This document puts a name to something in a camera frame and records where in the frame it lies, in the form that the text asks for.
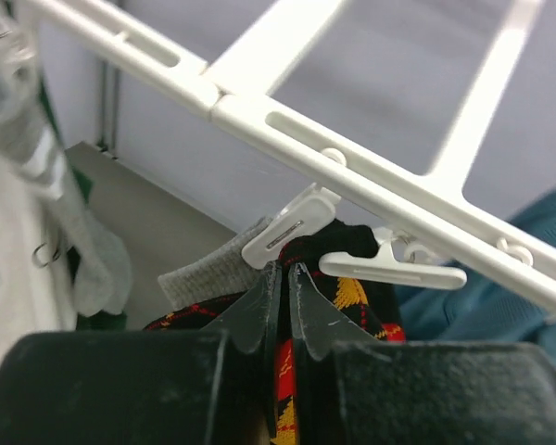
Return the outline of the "grey striped sock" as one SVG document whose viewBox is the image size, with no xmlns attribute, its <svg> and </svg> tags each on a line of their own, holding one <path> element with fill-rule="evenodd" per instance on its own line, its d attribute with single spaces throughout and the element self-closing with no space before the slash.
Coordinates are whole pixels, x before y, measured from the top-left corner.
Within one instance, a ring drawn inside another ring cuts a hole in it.
<svg viewBox="0 0 556 445">
<path fill-rule="evenodd" d="M 0 157 L 32 187 L 80 256 L 73 284 L 77 312 L 123 312 L 132 267 L 122 241 L 88 209 L 65 150 L 40 101 L 34 42 L 0 3 Z"/>
</svg>

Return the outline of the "red black argyle sock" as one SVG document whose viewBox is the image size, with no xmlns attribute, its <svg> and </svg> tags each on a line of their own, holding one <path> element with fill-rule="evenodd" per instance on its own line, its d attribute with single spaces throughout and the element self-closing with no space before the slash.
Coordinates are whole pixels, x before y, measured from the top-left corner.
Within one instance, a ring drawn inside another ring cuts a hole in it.
<svg viewBox="0 0 556 445">
<path fill-rule="evenodd" d="M 146 325 L 148 330 L 200 329 L 228 310 L 258 281 L 260 271 L 243 257 L 246 245 L 269 225 L 260 219 L 203 259 L 164 273 L 158 279 L 173 310 Z M 362 331 L 378 341 L 406 338 L 395 292 L 390 284 L 360 280 L 347 271 L 330 275 L 322 271 L 322 260 L 346 259 L 349 263 L 372 261 L 380 245 L 373 229 L 331 221 L 313 235 L 286 243 L 278 254 L 285 269 L 302 263 L 319 292 Z M 276 431 L 272 444 L 298 444 L 297 394 L 294 347 L 287 322 L 281 324 L 274 350 L 274 388 L 277 401 Z"/>
</svg>

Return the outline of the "white hanger clip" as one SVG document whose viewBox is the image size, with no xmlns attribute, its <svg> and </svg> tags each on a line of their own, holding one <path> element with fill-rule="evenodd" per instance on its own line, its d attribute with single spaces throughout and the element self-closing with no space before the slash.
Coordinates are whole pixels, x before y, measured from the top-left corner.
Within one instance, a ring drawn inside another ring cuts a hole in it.
<svg viewBox="0 0 556 445">
<path fill-rule="evenodd" d="M 262 269 L 276 261 L 282 248 L 297 237 L 314 235 L 335 219 L 341 196 L 312 184 L 290 201 L 270 224 L 242 249 L 245 262 Z"/>
<path fill-rule="evenodd" d="M 400 286 L 443 290 L 465 286 L 467 274 L 464 270 L 444 265 L 441 256 L 414 236 L 382 226 L 373 229 L 373 237 L 379 246 L 374 257 L 328 253 L 319 260 L 321 272 Z"/>
</svg>

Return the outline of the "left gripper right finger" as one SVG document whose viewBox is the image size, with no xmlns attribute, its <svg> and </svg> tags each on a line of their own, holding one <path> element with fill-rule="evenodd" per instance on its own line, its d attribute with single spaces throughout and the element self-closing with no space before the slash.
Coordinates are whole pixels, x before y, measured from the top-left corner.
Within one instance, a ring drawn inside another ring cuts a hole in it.
<svg viewBox="0 0 556 445">
<path fill-rule="evenodd" d="M 382 342 L 288 275 L 304 444 L 556 444 L 556 370 L 519 343 Z"/>
</svg>

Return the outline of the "blue cloth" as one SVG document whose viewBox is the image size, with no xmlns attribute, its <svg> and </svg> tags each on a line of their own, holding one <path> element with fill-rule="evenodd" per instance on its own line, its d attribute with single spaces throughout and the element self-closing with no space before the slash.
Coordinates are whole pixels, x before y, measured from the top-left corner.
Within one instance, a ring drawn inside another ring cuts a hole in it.
<svg viewBox="0 0 556 445">
<path fill-rule="evenodd" d="M 510 223 L 556 248 L 556 188 Z M 556 318 L 469 268 L 457 290 L 397 286 L 409 340 L 531 342 L 556 366 Z"/>
</svg>

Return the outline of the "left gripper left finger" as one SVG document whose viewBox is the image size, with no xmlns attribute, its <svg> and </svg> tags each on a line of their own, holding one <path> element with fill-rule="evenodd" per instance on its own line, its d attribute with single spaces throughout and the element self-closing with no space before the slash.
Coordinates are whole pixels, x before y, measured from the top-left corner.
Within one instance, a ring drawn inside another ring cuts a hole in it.
<svg viewBox="0 0 556 445">
<path fill-rule="evenodd" d="M 0 364 L 0 444 L 257 444 L 276 429 L 282 271 L 199 330 L 33 334 Z"/>
</svg>

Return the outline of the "green and white sock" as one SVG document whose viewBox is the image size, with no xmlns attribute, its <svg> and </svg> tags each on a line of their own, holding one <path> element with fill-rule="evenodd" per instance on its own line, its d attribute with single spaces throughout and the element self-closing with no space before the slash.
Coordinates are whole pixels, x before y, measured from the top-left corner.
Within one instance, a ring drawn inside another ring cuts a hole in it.
<svg viewBox="0 0 556 445">
<path fill-rule="evenodd" d="M 44 81 L 40 82 L 39 99 L 57 140 L 61 142 L 62 138 L 57 123 L 57 116 L 52 107 L 50 94 L 47 91 Z M 72 168 L 72 172 L 77 186 L 80 187 L 82 198 L 84 202 L 87 203 L 93 189 L 93 182 L 83 172 L 78 171 L 76 168 Z M 74 284 L 80 268 L 81 257 L 73 247 L 66 248 L 66 254 L 71 283 Z M 122 331 L 126 328 L 126 324 L 127 315 L 124 312 L 121 314 L 110 314 L 101 311 L 90 317 L 79 315 L 77 317 L 76 330 Z"/>
</svg>

